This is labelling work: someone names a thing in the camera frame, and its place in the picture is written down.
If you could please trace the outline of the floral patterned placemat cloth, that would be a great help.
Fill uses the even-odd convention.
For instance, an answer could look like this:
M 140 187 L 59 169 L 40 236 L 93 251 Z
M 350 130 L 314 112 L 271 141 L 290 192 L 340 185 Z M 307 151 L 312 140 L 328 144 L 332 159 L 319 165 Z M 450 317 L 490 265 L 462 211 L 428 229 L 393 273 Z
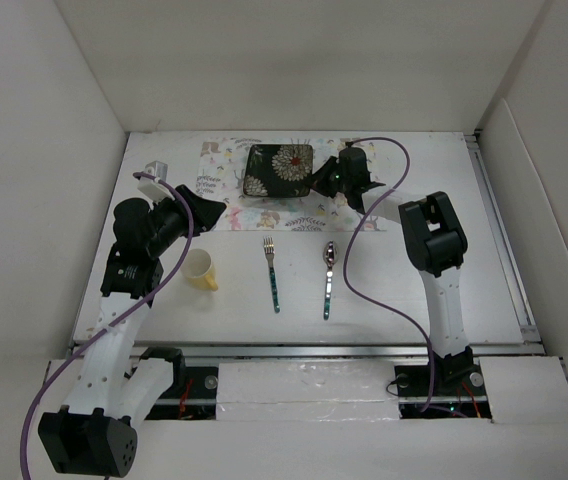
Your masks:
M 248 153 L 254 144 L 309 144 L 314 150 L 314 173 L 330 156 L 337 156 L 347 141 L 338 137 L 209 139 L 201 148 L 196 194 L 226 204 L 216 224 L 218 230 L 351 231 L 361 216 L 341 194 L 330 198 L 310 190 L 302 198 L 273 199 L 247 197 L 242 192 Z

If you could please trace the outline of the yellow mug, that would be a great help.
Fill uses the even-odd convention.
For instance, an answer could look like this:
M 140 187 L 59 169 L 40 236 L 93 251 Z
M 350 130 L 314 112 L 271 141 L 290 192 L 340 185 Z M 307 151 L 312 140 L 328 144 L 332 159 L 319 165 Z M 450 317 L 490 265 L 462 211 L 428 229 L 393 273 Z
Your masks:
M 211 255 L 203 249 L 191 249 L 180 268 L 186 282 L 198 290 L 217 291 L 215 266 Z

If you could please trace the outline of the black floral square plate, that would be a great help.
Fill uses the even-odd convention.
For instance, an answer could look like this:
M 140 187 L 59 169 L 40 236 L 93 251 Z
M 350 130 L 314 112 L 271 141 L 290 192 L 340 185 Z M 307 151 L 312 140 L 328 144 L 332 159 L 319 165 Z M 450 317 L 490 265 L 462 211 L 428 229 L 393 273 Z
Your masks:
M 242 192 L 256 198 L 306 197 L 313 160 L 309 144 L 254 144 L 249 149 Z

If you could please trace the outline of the fork with green handle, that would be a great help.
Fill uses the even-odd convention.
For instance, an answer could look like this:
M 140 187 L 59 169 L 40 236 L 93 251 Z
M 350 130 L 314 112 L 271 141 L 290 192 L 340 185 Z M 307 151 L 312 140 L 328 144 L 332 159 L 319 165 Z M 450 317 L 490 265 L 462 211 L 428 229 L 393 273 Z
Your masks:
M 277 279 L 276 279 L 276 272 L 274 267 L 274 257 L 275 257 L 275 250 L 274 250 L 274 242 L 270 236 L 265 236 L 263 239 L 263 249 L 265 258 L 268 264 L 269 270 L 269 280 L 270 280 L 270 289 L 271 289 L 271 297 L 273 302 L 274 312 L 278 314 L 281 311 L 279 296 L 278 296 L 278 287 L 277 287 Z

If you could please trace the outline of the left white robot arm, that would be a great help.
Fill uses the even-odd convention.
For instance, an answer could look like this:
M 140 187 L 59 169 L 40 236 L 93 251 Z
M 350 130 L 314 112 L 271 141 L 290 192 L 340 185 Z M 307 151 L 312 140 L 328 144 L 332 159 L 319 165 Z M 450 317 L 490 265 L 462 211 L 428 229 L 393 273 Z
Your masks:
M 211 230 L 226 206 L 186 186 L 162 200 L 130 198 L 114 209 L 115 242 L 100 288 L 96 330 L 82 346 L 82 369 L 56 412 L 42 414 L 38 435 L 59 474 L 125 477 L 138 428 L 156 401 L 186 387 L 183 354 L 150 348 L 138 365 L 130 356 L 154 297 L 171 279 L 161 255 L 180 237 Z

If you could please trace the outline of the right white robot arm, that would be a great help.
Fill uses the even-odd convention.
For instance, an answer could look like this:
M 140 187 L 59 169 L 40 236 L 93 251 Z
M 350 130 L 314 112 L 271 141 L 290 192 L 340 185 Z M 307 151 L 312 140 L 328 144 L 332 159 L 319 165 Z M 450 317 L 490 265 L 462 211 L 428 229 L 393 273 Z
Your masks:
M 382 186 L 371 179 L 366 153 L 357 145 L 359 139 L 348 141 L 337 156 L 330 157 L 304 181 L 309 189 L 324 197 L 342 194 L 349 207 L 360 215 L 346 247 L 348 259 L 368 217 L 384 208 L 384 217 L 401 226 L 407 256 L 423 283 L 429 329 L 405 312 L 375 300 L 358 291 L 348 279 L 348 264 L 343 264 L 343 280 L 358 297 L 399 315 L 418 328 L 426 342 L 428 382 L 427 409 L 435 396 L 450 393 L 458 387 L 464 375 L 473 371 L 473 351 L 462 319 L 460 277 L 468 240 L 448 195 L 438 191 L 424 197 L 399 197 L 399 187 L 406 180 L 411 157 L 400 142 L 389 139 L 405 156 L 403 172 L 393 186 L 376 196 L 369 193 Z

